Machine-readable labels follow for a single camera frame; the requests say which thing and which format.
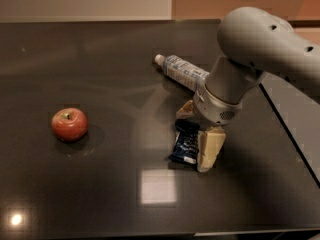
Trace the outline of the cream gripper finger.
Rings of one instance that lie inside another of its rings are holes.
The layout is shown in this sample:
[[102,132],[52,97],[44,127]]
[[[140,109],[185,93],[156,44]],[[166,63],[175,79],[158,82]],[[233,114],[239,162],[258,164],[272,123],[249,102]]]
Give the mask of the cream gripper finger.
[[177,112],[177,119],[187,119],[194,116],[194,106],[193,101],[187,101]]
[[222,127],[208,127],[198,132],[197,170],[201,173],[209,171],[225,142],[226,132]]

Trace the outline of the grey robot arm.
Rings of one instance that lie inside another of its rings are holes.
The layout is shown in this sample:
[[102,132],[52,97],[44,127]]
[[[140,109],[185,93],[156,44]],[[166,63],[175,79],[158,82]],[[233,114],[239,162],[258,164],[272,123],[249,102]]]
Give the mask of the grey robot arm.
[[287,21],[258,8],[241,7],[223,18],[217,41],[222,55],[186,104],[209,123],[197,137],[200,172],[213,167],[226,138],[223,127],[265,74],[276,75],[320,101],[320,47],[296,34]]

